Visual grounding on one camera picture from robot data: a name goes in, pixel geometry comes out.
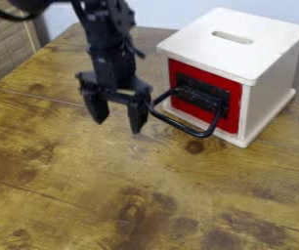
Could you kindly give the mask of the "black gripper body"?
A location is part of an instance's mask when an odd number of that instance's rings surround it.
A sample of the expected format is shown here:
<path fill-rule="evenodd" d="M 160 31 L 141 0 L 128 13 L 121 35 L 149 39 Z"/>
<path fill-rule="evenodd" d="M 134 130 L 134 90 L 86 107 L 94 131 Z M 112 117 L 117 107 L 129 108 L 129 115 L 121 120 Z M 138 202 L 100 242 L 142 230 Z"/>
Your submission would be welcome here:
<path fill-rule="evenodd" d="M 86 106 L 109 102 L 148 106 L 151 85 L 136 75 L 136 57 L 145 54 L 133 47 L 129 36 L 116 39 L 88 38 L 93 71 L 80 72 L 80 91 Z"/>

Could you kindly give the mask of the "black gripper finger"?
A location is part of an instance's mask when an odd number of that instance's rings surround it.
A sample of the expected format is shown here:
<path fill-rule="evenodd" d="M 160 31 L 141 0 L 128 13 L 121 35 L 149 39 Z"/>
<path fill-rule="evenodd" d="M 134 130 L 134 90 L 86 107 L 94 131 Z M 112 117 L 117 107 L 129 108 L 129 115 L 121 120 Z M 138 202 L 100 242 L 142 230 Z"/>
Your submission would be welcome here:
<path fill-rule="evenodd" d="M 141 132 L 149 117 L 149 97 L 141 97 L 128 103 L 128 117 L 132 133 L 137 135 Z"/>
<path fill-rule="evenodd" d="M 102 94 L 84 92 L 84 100 L 93 121 L 101 124 L 109 115 L 108 99 Z"/>

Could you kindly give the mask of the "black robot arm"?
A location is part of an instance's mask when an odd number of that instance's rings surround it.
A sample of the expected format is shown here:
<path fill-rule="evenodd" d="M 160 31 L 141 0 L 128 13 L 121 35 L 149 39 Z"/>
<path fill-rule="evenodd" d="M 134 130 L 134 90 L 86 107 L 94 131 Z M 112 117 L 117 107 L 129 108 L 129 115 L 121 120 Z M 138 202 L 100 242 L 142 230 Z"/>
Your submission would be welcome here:
<path fill-rule="evenodd" d="M 133 134 L 149 117 L 151 86 L 136 75 L 136 58 L 145 53 L 133 44 L 130 29 L 134 11 L 125 0 L 9 0 L 29 14 L 41 13 L 53 3 L 69 2 L 88 39 L 93 71 L 78 72 L 80 92 L 92 119 L 101 124 L 109 115 L 109 102 L 128 107 Z"/>

